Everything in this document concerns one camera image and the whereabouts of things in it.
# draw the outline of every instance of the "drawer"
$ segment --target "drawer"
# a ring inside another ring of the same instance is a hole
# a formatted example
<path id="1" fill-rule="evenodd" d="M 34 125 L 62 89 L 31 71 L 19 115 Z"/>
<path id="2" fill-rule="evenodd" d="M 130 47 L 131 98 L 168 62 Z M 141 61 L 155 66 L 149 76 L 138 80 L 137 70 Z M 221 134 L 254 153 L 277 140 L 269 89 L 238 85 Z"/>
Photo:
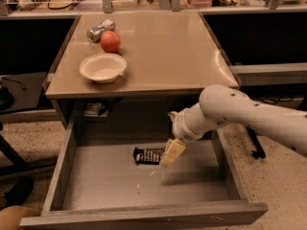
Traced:
<path id="1" fill-rule="evenodd" d="M 137 165 L 135 148 L 163 148 L 171 134 L 163 100 L 123 100 L 106 118 L 84 118 L 76 101 L 40 217 L 24 229 L 184 229 L 251 224 L 250 203 L 223 132 L 213 131 L 170 167 Z"/>

